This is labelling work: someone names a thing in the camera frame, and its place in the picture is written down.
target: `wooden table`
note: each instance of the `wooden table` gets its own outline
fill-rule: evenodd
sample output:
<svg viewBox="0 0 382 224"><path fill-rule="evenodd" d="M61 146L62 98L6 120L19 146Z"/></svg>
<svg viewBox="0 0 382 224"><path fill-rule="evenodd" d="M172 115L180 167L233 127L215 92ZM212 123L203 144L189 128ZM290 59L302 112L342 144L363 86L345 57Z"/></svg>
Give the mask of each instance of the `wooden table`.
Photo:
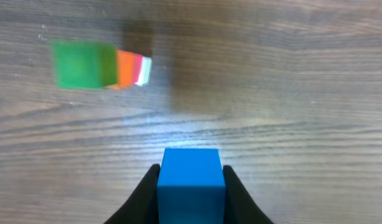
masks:
<svg viewBox="0 0 382 224"><path fill-rule="evenodd" d="M59 90L49 41L152 55ZM382 223L382 0L0 0L0 224L102 223L165 147L215 147L275 223Z"/></svg>

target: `blue cube front face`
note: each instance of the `blue cube front face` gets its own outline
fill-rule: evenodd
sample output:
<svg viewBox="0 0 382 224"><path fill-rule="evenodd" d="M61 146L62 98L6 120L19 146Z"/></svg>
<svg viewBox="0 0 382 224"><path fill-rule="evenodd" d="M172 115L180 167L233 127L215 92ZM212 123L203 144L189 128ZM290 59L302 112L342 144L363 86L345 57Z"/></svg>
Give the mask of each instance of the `blue cube front face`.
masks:
<svg viewBox="0 0 382 224"><path fill-rule="evenodd" d="M217 149L166 149L157 184L160 224L222 224L225 183Z"/></svg>

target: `green cube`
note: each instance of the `green cube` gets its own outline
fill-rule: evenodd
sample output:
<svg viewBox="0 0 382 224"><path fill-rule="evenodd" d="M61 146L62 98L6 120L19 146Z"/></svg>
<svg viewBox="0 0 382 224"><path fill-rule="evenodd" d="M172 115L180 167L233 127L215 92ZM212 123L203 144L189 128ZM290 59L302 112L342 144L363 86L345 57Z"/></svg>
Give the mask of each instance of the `green cube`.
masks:
<svg viewBox="0 0 382 224"><path fill-rule="evenodd" d="M61 88L103 88L117 84L116 49L94 41L51 43L57 85Z"/></svg>

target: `brown wooden floor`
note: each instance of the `brown wooden floor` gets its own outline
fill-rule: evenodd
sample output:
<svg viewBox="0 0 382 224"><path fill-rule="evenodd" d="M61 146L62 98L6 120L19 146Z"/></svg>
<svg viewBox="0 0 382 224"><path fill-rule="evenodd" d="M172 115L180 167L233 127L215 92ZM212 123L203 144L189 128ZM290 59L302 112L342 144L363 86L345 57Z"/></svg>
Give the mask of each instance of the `brown wooden floor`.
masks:
<svg viewBox="0 0 382 224"><path fill-rule="evenodd" d="M54 85L48 42L152 55ZM275 223L382 223L382 0L0 0L0 224L102 223L165 147L216 147Z"/></svg>

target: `blue cube top face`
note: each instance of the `blue cube top face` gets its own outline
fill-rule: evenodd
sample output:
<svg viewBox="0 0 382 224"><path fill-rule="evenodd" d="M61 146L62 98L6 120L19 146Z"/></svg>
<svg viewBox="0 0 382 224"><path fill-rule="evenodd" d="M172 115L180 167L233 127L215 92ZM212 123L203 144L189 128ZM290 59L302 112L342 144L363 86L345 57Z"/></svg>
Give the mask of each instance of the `blue cube top face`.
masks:
<svg viewBox="0 0 382 224"><path fill-rule="evenodd" d="M165 149L158 187L225 187L217 149Z"/></svg>

